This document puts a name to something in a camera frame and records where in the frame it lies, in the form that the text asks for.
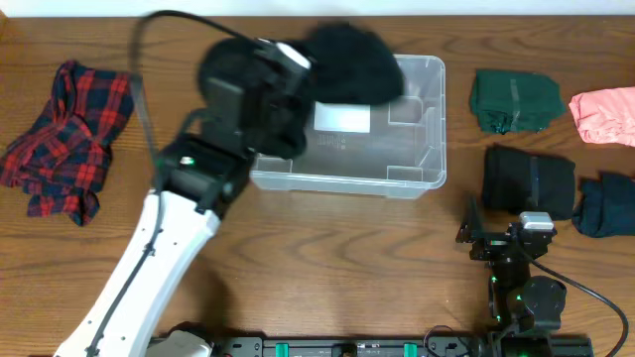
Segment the black fuzzy garment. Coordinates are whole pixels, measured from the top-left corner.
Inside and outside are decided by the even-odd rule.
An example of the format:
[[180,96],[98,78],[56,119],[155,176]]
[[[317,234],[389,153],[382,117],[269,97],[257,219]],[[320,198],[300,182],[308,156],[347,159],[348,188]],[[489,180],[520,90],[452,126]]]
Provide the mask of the black fuzzy garment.
[[291,100],[291,117],[263,135],[253,147],[257,153],[285,160],[300,156],[318,102],[382,105],[404,93],[404,75],[393,53],[372,31],[330,22],[286,44],[309,60],[310,72]]

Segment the dark green garment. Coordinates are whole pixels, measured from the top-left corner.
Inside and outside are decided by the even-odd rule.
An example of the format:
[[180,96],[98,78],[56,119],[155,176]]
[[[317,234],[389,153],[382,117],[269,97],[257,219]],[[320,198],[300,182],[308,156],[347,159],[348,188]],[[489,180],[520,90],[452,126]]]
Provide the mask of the dark green garment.
[[543,131],[566,112],[550,77],[498,69],[476,71],[469,106],[483,132],[501,135]]

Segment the pink garment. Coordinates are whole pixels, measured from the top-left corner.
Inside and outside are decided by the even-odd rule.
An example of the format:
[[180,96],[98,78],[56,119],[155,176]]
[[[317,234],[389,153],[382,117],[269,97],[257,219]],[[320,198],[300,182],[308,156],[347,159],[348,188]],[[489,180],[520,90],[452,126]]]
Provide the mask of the pink garment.
[[634,146],[634,87],[583,92],[569,108],[584,142]]

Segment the red navy plaid shirt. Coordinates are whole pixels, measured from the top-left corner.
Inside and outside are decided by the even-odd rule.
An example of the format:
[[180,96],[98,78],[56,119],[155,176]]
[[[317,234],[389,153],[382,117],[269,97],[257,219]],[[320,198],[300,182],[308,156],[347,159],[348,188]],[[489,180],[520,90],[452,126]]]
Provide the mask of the red navy plaid shirt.
[[111,145],[134,111],[131,75],[75,60],[61,64],[32,127],[1,157],[1,184],[31,199],[27,214],[65,214],[78,226],[95,217],[113,161]]

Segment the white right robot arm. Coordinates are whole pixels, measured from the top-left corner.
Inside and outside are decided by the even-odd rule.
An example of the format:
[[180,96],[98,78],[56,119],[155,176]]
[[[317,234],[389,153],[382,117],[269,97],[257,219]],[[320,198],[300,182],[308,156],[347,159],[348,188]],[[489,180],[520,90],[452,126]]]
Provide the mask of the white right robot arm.
[[530,266],[548,252],[557,234],[546,212],[526,211],[504,232],[485,229],[479,203],[467,201],[455,241],[471,246],[469,258],[490,272],[490,314],[496,325],[473,346],[478,356],[552,356],[550,334],[561,328],[567,288],[534,276]]

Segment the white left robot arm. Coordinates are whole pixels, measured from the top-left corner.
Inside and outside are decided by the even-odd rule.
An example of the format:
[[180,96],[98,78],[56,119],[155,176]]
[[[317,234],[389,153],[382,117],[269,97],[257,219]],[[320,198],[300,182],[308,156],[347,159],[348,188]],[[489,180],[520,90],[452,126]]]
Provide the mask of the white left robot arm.
[[314,59],[297,45],[233,38],[213,46],[198,72],[205,104],[174,140],[151,154],[154,169],[135,231],[93,307],[58,347],[72,356],[208,356],[213,343],[155,328],[194,258],[213,238],[261,154],[305,149]]

